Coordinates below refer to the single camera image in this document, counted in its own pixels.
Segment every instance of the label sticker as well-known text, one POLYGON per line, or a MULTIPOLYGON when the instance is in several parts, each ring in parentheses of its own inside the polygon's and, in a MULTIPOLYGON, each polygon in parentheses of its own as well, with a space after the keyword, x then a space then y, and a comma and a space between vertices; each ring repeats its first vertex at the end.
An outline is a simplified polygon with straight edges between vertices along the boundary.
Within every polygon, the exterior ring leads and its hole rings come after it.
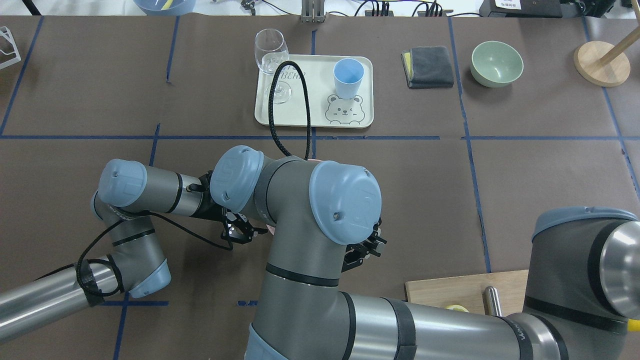
POLYGON ((503 9, 522 10, 520 0, 495 0, 495 5, 503 9))

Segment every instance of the blue joint cap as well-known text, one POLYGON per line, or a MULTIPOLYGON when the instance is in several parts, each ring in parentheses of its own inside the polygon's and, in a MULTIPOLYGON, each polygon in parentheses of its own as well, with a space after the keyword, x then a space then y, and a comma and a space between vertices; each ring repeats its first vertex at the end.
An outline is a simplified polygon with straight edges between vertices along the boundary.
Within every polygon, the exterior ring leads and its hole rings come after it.
POLYGON ((567 208, 549 210, 540 215, 538 221, 536 221, 536 228, 531 239, 533 240, 538 234, 550 227, 588 218, 614 218, 638 221, 638 217, 635 216, 635 214, 616 208, 605 208, 603 206, 594 206, 592 208, 586 206, 569 206, 567 208))
POLYGON ((209 190, 218 205, 239 213, 258 183, 264 154, 245 145, 229 149, 220 158, 211 174, 209 190))
POLYGON ((323 161, 309 180, 309 200, 322 232, 335 243, 360 243, 371 235, 382 211, 382 195, 364 167, 323 161))
POLYGON ((122 208, 140 198, 147 185, 147 169, 137 161, 113 159, 100 175, 98 197, 106 204, 122 208))
POLYGON ((249 342, 244 353, 244 360, 287 360, 281 353, 267 344, 249 325, 249 342))
POLYGON ((131 297, 139 299, 164 288, 169 285, 169 282, 171 282, 171 273, 169 272, 169 265, 164 259, 163 263, 151 275, 147 276, 135 288, 129 290, 129 293, 131 297))

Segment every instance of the bear illustration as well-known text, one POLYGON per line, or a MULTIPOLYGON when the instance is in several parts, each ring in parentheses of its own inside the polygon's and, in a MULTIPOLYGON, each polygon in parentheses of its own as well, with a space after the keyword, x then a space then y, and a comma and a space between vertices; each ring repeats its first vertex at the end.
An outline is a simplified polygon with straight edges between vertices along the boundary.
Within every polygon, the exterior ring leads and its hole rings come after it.
POLYGON ((364 109, 362 108, 362 97, 356 95, 353 99, 341 99, 338 95, 329 95, 327 98, 329 107, 324 113, 329 122, 339 124, 358 124, 364 120, 364 109))

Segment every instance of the white tray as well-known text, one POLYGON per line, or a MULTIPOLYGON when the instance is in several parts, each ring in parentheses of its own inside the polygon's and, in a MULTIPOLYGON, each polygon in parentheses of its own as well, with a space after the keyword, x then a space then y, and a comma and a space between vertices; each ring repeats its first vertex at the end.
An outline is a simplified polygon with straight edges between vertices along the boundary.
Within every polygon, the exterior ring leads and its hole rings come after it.
MULTIPOLYGON (((311 126, 350 127, 361 129, 373 122, 373 65, 361 56, 290 55, 302 70, 307 81, 311 126), (333 66, 340 59, 354 58, 364 66, 364 77, 353 99, 340 99, 335 95, 333 66)), ((273 78, 263 72, 258 75, 258 89, 255 94, 255 119, 262 125, 269 125, 269 95, 266 89, 273 78)), ((302 82, 293 67, 286 67, 280 79, 291 86, 291 98, 283 104, 273 105, 273 122, 277 126, 307 126, 307 110, 302 82)))

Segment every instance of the wooden base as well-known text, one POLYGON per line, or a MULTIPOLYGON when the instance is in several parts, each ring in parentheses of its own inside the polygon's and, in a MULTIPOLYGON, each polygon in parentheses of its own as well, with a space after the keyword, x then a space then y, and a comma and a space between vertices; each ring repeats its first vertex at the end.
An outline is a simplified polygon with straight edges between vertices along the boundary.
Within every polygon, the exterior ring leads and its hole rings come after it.
POLYGON ((580 75, 600 86, 618 86, 627 80, 631 73, 631 64, 627 55, 621 53, 608 64, 600 59, 613 48, 603 41, 590 41, 580 46, 573 54, 573 63, 580 75))
POLYGON ((528 270, 519 270, 445 277, 408 281, 404 287, 407 300, 414 304, 435 307, 462 305, 470 313, 484 314, 483 291, 489 285, 494 286, 498 289, 502 314, 507 316, 522 312, 528 274, 528 270))

